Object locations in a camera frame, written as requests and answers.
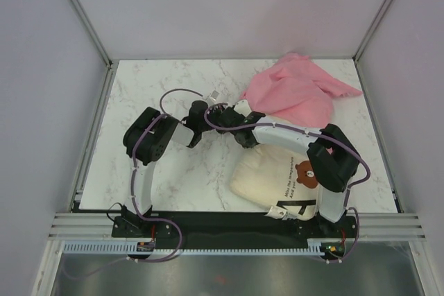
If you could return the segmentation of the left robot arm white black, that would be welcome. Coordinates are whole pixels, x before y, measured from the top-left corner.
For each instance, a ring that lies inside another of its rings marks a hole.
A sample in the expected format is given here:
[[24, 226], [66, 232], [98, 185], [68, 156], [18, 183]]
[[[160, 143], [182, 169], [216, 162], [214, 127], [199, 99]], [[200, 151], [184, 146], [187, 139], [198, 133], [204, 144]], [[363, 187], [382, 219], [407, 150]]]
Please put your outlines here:
[[188, 115], [178, 120], [147, 107], [126, 130], [123, 145], [132, 160], [129, 200], [121, 209], [121, 218], [136, 236], [147, 235], [152, 227], [149, 218], [152, 210], [151, 187], [156, 162], [163, 156], [170, 142], [194, 148], [202, 133], [212, 128], [204, 120], [208, 104], [194, 101]]

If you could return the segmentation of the pink satin pillowcase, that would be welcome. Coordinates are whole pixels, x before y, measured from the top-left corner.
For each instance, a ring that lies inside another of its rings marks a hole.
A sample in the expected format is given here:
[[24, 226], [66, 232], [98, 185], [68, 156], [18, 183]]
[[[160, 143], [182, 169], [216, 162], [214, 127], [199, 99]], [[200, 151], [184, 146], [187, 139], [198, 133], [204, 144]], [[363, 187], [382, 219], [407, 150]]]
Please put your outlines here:
[[240, 99], [252, 111], [295, 125], [324, 128], [332, 119], [335, 98], [360, 95], [362, 91], [332, 77], [308, 56], [288, 53], [255, 74]]

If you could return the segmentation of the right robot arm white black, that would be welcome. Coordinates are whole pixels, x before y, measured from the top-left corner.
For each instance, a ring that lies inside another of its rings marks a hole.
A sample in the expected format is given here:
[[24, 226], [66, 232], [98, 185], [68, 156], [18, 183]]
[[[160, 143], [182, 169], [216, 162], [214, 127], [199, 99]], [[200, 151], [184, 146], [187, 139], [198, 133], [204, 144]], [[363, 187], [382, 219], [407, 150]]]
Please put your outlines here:
[[302, 128], [224, 105], [209, 108], [204, 119], [246, 149], [232, 174], [233, 193], [277, 219], [320, 215], [317, 228], [324, 236], [341, 231], [360, 156], [338, 126]]

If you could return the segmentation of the cream pillow with bear print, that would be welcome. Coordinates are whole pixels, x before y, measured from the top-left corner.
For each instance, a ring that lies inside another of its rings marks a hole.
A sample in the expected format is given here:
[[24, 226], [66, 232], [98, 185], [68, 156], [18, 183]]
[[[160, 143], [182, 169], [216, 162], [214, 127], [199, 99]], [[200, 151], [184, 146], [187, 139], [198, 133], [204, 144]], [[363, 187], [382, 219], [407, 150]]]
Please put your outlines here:
[[312, 219], [319, 189], [306, 155], [266, 144], [245, 150], [230, 181], [231, 192], [279, 220]]

